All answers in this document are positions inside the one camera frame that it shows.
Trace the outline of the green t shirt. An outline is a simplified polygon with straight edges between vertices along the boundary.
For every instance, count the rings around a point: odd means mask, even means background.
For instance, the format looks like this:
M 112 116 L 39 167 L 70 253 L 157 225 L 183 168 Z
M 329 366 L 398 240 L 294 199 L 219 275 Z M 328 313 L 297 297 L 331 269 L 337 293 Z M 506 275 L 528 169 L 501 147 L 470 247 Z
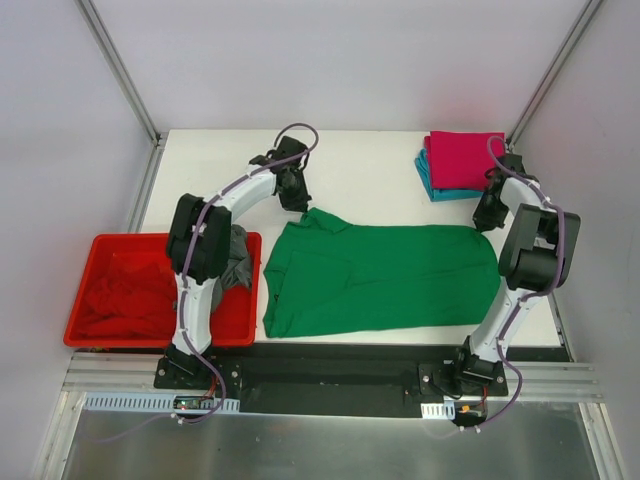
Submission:
M 477 325 L 501 283 L 468 226 L 367 226 L 313 208 L 286 224 L 264 268 L 269 338 Z

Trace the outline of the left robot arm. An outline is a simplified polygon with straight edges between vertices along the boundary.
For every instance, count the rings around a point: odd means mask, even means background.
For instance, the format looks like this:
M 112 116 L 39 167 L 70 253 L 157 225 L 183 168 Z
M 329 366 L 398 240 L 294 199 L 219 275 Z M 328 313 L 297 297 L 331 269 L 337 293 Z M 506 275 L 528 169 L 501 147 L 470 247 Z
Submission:
M 158 362 L 158 389 L 204 390 L 221 384 L 210 363 L 214 291 L 230 266 L 234 222 L 259 202 L 277 195 L 289 212 L 304 213 L 311 196 L 304 169 L 312 147 L 280 134 L 274 147 L 251 159 L 243 174 L 204 197 L 180 197 L 166 244 L 177 286 L 176 327 Z

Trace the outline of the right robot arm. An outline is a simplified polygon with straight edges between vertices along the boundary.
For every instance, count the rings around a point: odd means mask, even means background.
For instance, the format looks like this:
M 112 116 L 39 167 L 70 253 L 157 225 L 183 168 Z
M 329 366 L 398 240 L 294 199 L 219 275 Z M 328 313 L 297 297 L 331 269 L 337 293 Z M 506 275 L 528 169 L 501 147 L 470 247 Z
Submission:
M 581 218 L 555 205 L 522 157 L 506 153 L 486 172 L 489 184 L 473 214 L 480 232 L 511 227 L 498 258 L 500 286 L 480 325 L 459 349 L 450 382 L 456 396 L 480 395 L 504 378 L 511 340 L 529 311 L 570 272 Z

